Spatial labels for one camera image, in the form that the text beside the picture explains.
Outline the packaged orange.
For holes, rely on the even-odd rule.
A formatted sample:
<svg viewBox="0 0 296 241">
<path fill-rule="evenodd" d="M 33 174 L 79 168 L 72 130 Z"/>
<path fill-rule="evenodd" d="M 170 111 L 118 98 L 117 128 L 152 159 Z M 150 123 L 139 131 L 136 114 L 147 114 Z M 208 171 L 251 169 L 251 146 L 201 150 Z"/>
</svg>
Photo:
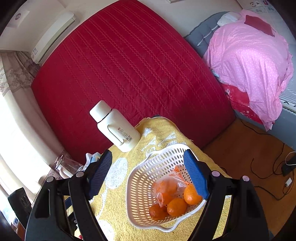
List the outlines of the packaged orange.
<svg viewBox="0 0 296 241">
<path fill-rule="evenodd" d="M 167 206 L 177 197 L 183 197 L 185 188 L 189 185 L 184 179 L 184 166 L 177 165 L 152 184 L 152 194 L 160 207 Z"/>
</svg>

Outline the orange tangerine in basket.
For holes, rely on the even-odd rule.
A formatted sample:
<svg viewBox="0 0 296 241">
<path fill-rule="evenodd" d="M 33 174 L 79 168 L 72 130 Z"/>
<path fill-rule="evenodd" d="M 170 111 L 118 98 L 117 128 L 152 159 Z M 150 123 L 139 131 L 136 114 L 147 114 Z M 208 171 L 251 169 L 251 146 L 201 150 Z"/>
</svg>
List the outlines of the orange tangerine in basket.
<svg viewBox="0 0 296 241">
<path fill-rule="evenodd" d="M 198 205 L 202 202 L 203 198 L 200 196 L 194 185 L 190 183 L 184 190 L 184 200 L 189 205 Z"/>
<path fill-rule="evenodd" d="M 158 203 L 149 208 L 149 215 L 153 220 L 163 220 L 168 216 L 167 207 L 160 207 Z"/>
<path fill-rule="evenodd" d="M 188 204 L 182 198 L 174 198 L 167 205 L 167 212 L 171 217 L 178 217 L 183 215 L 187 210 Z"/>
</svg>

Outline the yellow and white towel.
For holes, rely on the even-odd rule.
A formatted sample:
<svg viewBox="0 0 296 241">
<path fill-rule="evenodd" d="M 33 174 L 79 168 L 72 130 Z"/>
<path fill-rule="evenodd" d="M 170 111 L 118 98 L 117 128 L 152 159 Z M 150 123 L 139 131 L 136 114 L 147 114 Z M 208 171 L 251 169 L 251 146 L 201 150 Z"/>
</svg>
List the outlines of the yellow and white towel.
<svg viewBox="0 0 296 241">
<path fill-rule="evenodd" d="M 210 169 L 219 170 L 219 166 L 167 118 L 145 118 L 137 130 L 141 139 L 130 152 L 110 148 L 111 168 L 91 202 L 95 218 L 108 240 L 187 240 L 203 206 L 189 207 L 180 218 L 153 220 L 149 216 L 149 207 L 156 202 L 152 184 L 175 166 L 186 181 L 190 180 L 183 165 L 186 149 L 191 149 Z"/>
</svg>

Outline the white tissue pack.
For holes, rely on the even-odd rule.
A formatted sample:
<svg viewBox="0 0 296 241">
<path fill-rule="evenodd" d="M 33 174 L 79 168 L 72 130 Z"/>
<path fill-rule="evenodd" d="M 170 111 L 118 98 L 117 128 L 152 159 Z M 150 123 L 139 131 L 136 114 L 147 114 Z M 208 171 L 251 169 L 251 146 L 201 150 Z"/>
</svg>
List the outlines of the white tissue pack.
<svg viewBox="0 0 296 241">
<path fill-rule="evenodd" d="M 91 163 L 97 162 L 100 159 L 100 157 L 101 157 L 101 154 L 98 152 L 94 154 L 86 153 L 86 163 L 83 167 L 83 171 L 85 171 Z"/>
</svg>

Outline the white plastic perforated basket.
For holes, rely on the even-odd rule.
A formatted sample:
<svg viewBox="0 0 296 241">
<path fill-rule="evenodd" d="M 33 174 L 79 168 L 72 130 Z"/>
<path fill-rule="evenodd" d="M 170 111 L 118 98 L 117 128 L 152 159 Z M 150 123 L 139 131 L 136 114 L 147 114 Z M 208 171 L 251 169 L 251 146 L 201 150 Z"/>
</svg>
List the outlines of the white plastic perforated basket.
<svg viewBox="0 0 296 241">
<path fill-rule="evenodd" d="M 173 144 L 150 153 L 130 173 L 126 187 L 126 211 L 130 223 L 142 230 L 156 229 L 172 232 L 186 218 L 199 211 L 206 203 L 201 199 L 179 216 L 151 216 L 153 206 L 167 206 L 174 198 L 183 198 L 185 188 L 192 183 L 184 165 L 186 144 Z"/>
</svg>

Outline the cream thermos flask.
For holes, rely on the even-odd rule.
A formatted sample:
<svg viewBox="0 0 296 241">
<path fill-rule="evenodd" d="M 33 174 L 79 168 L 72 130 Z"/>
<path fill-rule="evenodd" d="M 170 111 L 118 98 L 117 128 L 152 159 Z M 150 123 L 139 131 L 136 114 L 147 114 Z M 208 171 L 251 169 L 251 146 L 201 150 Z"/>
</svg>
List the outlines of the cream thermos flask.
<svg viewBox="0 0 296 241">
<path fill-rule="evenodd" d="M 100 132 L 122 152 L 131 151 L 140 141 L 141 134 L 135 127 L 104 100 L 100 100 L 89 113 L 96 121 Z"/>
</svg>

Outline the patterned beige curtain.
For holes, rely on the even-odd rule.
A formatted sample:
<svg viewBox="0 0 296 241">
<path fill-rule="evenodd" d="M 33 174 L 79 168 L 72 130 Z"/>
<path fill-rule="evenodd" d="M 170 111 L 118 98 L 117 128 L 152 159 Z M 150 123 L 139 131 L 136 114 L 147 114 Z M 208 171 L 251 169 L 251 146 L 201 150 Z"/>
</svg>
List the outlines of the patterned beige curtain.
<svg viewBox="0 0 296 241">
<path fill-rule="evenodd" d="M 40 68 L 28 52 L 1 50 L 1 95 L 30 88 Z"/>
</svg>

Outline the pink polka dot quilt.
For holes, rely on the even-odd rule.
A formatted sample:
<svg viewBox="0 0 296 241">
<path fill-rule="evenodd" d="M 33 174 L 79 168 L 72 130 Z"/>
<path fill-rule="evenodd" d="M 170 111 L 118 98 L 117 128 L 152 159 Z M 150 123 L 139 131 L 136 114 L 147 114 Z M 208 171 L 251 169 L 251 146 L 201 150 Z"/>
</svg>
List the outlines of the pink polka dot quilt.
<svg viewBox="0 0 296 241">
<path fill-rule="evenodd" d="M 247 93 L 250 108 L 270 130 L 282 111 L 280 94 L 294 73 L 285 38 L 260 15 L 243 9 L 238 21 L 215 31 L 203 59 L 221 82 Z"/>
</svg>

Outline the red mattress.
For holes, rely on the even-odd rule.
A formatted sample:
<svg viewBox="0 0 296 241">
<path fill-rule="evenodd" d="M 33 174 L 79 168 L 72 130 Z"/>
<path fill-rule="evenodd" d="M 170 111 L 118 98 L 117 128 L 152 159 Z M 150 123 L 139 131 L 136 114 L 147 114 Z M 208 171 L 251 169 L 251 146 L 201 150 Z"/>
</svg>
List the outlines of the red mattress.
<svg viewBox="0 0 296 241">
<path fill-rule="evenodd" d="M 77 27 L 31 85 L 58 140 L 77 162 L 111 142 L 90 110 L 99 101 L 136 125 L 156 115 L 198 147 L 235 120 L 221 85 L 190 44 L 139 1 L 117 1 Z"/>
</svg>

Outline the white air conditioner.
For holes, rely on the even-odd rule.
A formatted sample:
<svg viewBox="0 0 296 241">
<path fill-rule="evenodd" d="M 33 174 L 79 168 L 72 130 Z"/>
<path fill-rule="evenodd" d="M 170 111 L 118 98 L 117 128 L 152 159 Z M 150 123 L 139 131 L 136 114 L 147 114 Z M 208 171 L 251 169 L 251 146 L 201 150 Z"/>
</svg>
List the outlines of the white air conditioner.
<svg viewBox="0 0 296 241">
<path fill-rule="evenodd" d="M 61 1 L 1 1 L 1 50 L 27 52 L 42 64 L 78 23 Z"/>
</svg>

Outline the white pillow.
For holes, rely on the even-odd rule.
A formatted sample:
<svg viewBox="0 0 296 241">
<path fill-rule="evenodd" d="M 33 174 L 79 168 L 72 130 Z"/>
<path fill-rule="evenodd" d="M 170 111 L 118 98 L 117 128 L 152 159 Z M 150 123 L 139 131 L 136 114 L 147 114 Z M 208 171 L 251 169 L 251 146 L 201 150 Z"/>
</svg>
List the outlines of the white pillow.
<svg viewBox="0 0 296 241">
<path fill-rule="evenodd" d="M 235 23 L 241 18 L 241 15 L 236 12 L 227 12 L 225 13 L 217 22 L 219 27 L 222 27 L 226 24 Z"/>
</svg>

